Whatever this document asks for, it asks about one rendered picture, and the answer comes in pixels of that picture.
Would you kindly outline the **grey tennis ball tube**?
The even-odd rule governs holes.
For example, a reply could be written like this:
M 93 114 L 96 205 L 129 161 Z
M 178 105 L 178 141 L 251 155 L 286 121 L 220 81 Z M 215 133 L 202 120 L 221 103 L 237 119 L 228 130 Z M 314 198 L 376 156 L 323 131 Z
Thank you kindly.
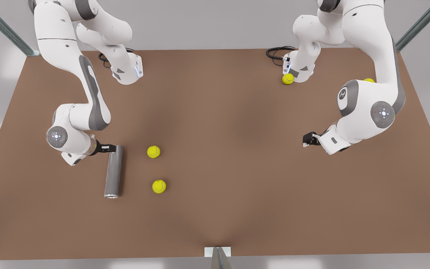
M 118 198 L 119 194 L 124 148 L 121 145 L 116 145 L 116 147 L 116 152 L 109 152 L 104 193 L 105 198 Z

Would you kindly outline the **silver frame post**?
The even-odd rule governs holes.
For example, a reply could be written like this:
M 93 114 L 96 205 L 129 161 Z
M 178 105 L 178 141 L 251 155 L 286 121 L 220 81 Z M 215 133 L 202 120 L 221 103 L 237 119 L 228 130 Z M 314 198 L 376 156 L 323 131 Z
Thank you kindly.
M 211 269 L 233 269 L 228 259 L 231 247 L 205 247 L 204 257 L 211 257 Z
M 400 52 L 430 23 L 430 7 L 396 42 L 396 51 Z
M 32 49 L 1 17 L 0 32 L 27 57 L 35 57 L 40 55 L 39 51 Z

